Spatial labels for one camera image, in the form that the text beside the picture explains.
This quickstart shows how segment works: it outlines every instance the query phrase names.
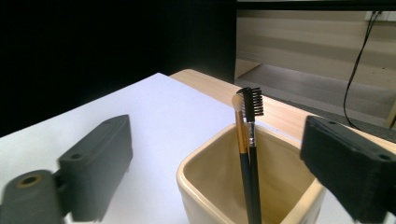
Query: screw hole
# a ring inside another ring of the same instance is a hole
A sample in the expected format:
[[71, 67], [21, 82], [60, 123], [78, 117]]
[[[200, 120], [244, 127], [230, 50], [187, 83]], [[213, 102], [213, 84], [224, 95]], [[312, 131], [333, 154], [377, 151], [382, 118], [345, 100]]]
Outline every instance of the screw hole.
[[387, 156], [387, 155], [379, 155], [379, 158], [381, 158], [382, 160], [385, 160], [385, 161], [390, 161], [390, 157], [389, 156]]
[[24, 179], [21, 179], [20, 181], [18, 181], [17, 188], [25, 189], [25, 188], [32, 187], [36, 183], [40, 182], [41, 178], [42, 178], [41, 175], [29, 175], [29, 176], [25, 177]]
[[35, 177], [35, 176], [29, 176], [29, 177], [23, 179], [22, 182], [21, 182], [21, 184], [22, 184], [22, 185], [28, 185], [28, 184], [34, 183], [35, 181], [37, 181], [37, 177]]
[[72, 155], [72, 159], [73, 160], [78, 160], [78, 159], [80, 159], [82, 157], [82, 155], [81, 154], [74, 154], [74, 155]]

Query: white table surface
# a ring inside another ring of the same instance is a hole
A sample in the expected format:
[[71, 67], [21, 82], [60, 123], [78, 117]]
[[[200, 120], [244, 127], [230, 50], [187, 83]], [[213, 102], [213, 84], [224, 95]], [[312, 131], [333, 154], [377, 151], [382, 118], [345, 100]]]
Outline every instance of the white table surface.
[[[0, 188], [26, 172], [55, 172], [57, 159], [85, 134], [124, 114], [130, 116], [134, 157], [102, 223], [188, 223], [177, 188], [177, 167], [234, 123], [234, 112], [162, 74], [0, 138]], [[353, 222], [327, 192], [318, 223]]]

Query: wooden table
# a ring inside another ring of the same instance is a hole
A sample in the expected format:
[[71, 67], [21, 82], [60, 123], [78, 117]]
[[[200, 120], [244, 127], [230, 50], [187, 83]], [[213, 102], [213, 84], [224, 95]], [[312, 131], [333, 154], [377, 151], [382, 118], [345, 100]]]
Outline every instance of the wooden table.
[[[231, 99], [233, 95], [241, 89], [233, 84], [190, 69], [177, 72], [171, 77], [229, 106], [233, 106]], [[263, 96], [262, 99], [264, 104], [264, 116], [257, 117], [256, 120], [264, 122], [296, 139], [302, 140], [305, 118], [313, 114], [265, 96]], [[352, 130], [379, 144], [381, 147], [396, 153], [396, 144], [368, 133], [355, 129]]]

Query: brush bristles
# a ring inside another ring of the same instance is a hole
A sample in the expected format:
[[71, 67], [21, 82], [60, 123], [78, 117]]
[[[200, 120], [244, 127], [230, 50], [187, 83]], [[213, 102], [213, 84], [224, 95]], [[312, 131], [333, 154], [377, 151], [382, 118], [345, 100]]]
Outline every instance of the brush bristles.
[[247, 117], [247, 113], [250, 114], [249, 120], [253, 119], [255, 116], [264, 115], [262, 106], [262, 90], [260, 88], [243, 88], [239, 90], [237, 94], [244, 99], [242, 104], [242, 113], [244, 118]]
[[244, 106], [244, 100], [240, 95], [235, 94], [232, 99], [233, 109], [235, 111], [242, 111]]
[[262, 90], [260, 90], [260, 88], [252, 89], [251, 95], [253, 97], [254, 116], [264, 115], [264, 109], [262, 107]]

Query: black brush handle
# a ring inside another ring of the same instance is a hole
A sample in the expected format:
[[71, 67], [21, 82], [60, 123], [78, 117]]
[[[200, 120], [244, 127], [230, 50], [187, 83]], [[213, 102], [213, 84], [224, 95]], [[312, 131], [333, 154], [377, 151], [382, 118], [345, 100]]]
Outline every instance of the black brush handle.
[[251, 186], [251, 172], [250, 172], [250, 164], [248, 160], [247, 153], [239, 153], [239, 159], [241, 161], [241, 172], [242, 172], [242, 182], [244, 184], [244, 192], [245, 192], [245, 202], [247, 206], [247, 220], [249, 224], [253, 224], [253, 195], [252, 195], [252, 186]]
[[262, 223], [262, 206], [260, 203], [260, 184], [259, 184], [259, 169], [257, 163], [257, 148], [249, 148], [250, 155], [250, 173], [252, 186], [252, 202], [253, 202], [253, 220], [254, 224]]

